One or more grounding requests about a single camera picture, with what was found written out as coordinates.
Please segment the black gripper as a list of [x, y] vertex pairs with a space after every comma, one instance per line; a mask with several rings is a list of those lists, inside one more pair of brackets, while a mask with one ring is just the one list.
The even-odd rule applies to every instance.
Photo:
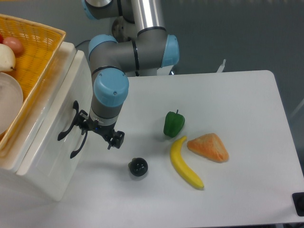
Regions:
[[88, 131], [93, 131], [102, 136], [103, 139], [108, 142], [108, 150], [112, 147], [120, 149], [124, 142], [125, 133], [122, 131], [115, 131], [115, 124], [116, 123], [113, 123], [108, 126], [99, 125], [96, 121], [90, 119], [88, 113], [84, 110], [77, 111], [76, 114], [75, 125], [81, 129], [81, 134], [84, 135], [87, 134]]

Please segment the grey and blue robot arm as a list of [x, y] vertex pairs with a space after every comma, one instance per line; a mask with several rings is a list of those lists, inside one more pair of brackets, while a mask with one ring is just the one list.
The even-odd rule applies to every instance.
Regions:
[[84, 131], [119, 148], [124, 133], [114, 126], [128, 95], [126, 74], [177, 64], [179, 44], [166, 31], [159, 0], [84, 0], [82, 5], [90, 19], [121, 17], [135, 27], [125, 42], [116, 35], [98, 35], [88, 45], [93, 96]]

